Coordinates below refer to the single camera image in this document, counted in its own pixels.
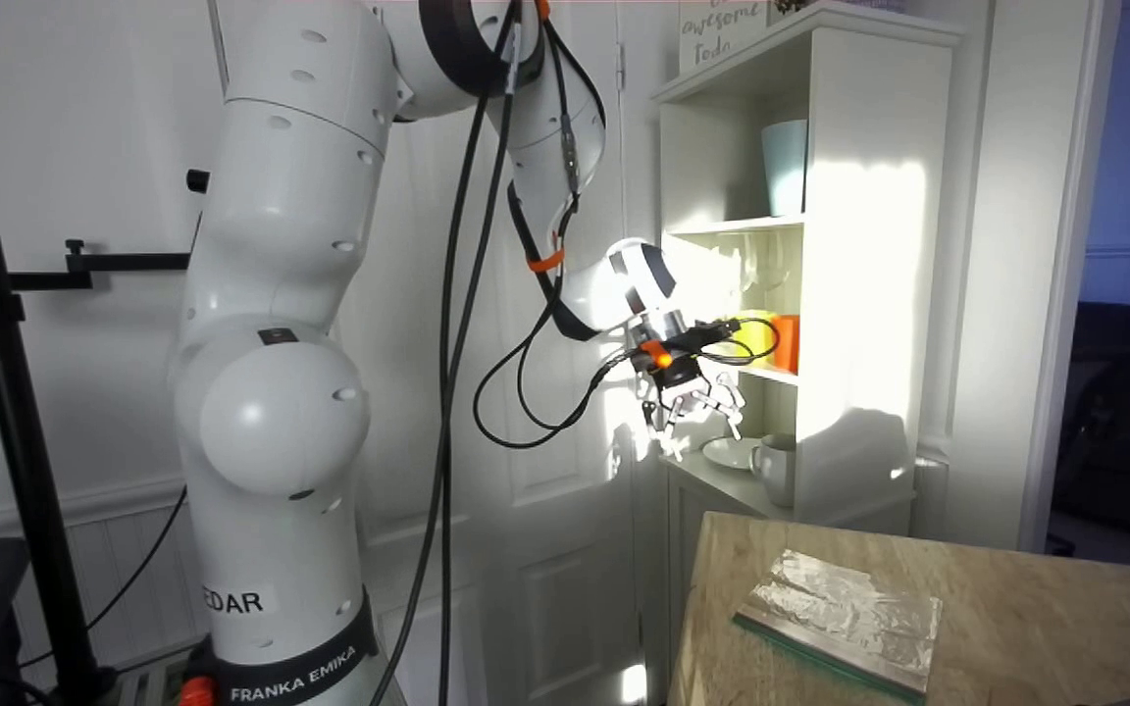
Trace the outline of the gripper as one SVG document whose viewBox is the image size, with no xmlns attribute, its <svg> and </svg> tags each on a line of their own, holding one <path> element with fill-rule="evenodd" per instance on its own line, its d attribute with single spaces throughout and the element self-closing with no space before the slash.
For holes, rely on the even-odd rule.
<svg viewBox="0 0 1130 706">
<path fill-rule="evenodd" d="M 647 383 L 640 408 L 649 453 L 681 461 L 685 443 L 676 438 L 677 425 L 685 411 L 702 408 L 725 421 L 732 438 L 742 438 L 740 425 L 747 401 L 737 380 L 705 380 L 696 356 L 677 345 L 637 345 L 632 366 Z"/>
</svg>

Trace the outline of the white mug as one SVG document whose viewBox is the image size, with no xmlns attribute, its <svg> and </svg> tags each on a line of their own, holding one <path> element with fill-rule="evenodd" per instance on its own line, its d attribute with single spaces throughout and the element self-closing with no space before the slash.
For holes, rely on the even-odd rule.
<svg viewBox="0 0 1130 706">
<path fill-rule="evenodd" d="M 796 504 L 796 437 L 771 433 L 760 437 L 749 452 L 750 472 L 759 479 L 767 499 L 777 508 Z"/>
</svg>

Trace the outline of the yellow mug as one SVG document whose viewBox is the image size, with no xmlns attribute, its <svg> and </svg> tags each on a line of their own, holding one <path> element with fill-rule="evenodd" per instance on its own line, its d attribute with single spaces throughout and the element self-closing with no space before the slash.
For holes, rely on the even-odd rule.
<svg viewBox="0 0 1130 706">
<path fill-rule="evenodd" d="M 734 357 L 751 358 L 751 363 L 771 365 L 781 341 L 773 326 L 777 313 L 772 310 L 740 310 L 734 319 L 741 326 L 731 335 L 727 352 Z"/>
</svg>

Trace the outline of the white plate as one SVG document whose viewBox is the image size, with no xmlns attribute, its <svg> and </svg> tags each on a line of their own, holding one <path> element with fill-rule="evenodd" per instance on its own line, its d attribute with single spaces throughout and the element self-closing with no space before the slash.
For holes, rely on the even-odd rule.
<svg viewBox="0 0 1130 706">
<path fill-rule="evenodd" d="M 759 446 L 759 437 L 736 439 L 731 436 L 722 436 L 705 442 L 702 446 L 702 453 L 705 460 L 719 468 L 751 474 L 753 450 Z"/>
</svg>

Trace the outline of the orange cup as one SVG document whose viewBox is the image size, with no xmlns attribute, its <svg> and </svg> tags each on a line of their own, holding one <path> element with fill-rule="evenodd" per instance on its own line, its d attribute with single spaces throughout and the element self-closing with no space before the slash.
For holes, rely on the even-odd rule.
<svg viewBox="0 0 1130 706">
<path fill-rule="evenodd" d="M 801 319 L 799 316 L 773 316 L 770 323 L 776 331 L 776 347 L 771 354 L 772 366 L 788 374 L 798 374 L 799 348 L 801 347 Z"/>
</svg>

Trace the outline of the white door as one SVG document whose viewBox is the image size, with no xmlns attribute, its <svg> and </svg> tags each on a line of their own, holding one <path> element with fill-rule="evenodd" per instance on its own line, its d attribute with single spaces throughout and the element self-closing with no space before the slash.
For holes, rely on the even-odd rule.
<svg viewBox="0 0 1130 706">
<path fill-rule="evenodd" d="M 357 461 L 359 555 L 393 647 L 431 504 L 438 433 L 438 314 L 451 210 L 471 111 L 391 131 L 364 264 L 336 323 L 372 407 Z M 451 660 L 438 668 L 438 544 L 395 680 L 409 706 L 614 706 L 637 696 L 632 471 L 642 428 L 631 371 L 596 391 L 542 447 L 502 448 L 472 420 L 475 387 L 544 305 L 498 204 L 457 381 Z"/>
</svg>

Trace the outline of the white shelf cabinet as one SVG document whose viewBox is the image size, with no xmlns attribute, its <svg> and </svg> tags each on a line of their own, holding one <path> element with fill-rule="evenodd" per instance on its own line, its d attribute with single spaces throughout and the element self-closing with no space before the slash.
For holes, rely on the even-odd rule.
<svg viewBox="0 0 1130 706">
<path fill-rule="evenodd" d="M 660 244 L 676 260 L 690 319 L 740 310 L 799 316 L 798 374 L 734 371 L 747 436 L 796 437 L 796 504 L 705 460 L 725 426 L 680 428 L 668 474 L 671 653 L 709 511 L 812 526 L 910 532 L 945 162 L 953 54 L 960 30 L 906 14 L 816 0 L 762 35 L 664 84 L 659 127 Z M 807 120 L 805 211 L 770 216 L 760 131 Z M 802 233 L 799 284 L 737 296 L 718 233 Z"/>
</svg>

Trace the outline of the foil-covered board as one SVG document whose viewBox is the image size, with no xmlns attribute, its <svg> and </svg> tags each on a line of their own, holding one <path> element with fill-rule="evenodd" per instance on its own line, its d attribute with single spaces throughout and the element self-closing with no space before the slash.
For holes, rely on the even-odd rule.
<svg viewBox="0 0 1130 706">
<path fill-rule="evenodd" d="M 741 629 L 911 706 L 924 706 L 941 598 L 885 590 L 871 574 L 782 551 L 732 616 Z"/>
</svg>

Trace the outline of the pale blue vase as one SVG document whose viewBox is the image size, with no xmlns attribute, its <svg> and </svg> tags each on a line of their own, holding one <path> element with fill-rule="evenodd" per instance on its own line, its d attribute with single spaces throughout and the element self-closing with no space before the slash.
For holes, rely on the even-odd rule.
<svg viewBox="0 0 1130 706">
<path fill-rule="evenodd" d="M 808 136 L 807 120 L 784 121 L 760 131 L 772 218 L 788 218 L 805 211 Z"/>
</svg>

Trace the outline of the white sign with writing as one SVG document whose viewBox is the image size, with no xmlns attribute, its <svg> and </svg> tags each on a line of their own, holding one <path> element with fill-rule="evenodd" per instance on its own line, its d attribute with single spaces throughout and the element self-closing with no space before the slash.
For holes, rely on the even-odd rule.
<svg viewBox="0 0 1130 706">
<path fill-rule="evenodd" d="M 678 0 L 679 73 L 734 52 L 770 21 L 770 0 Z"/>
</svg>

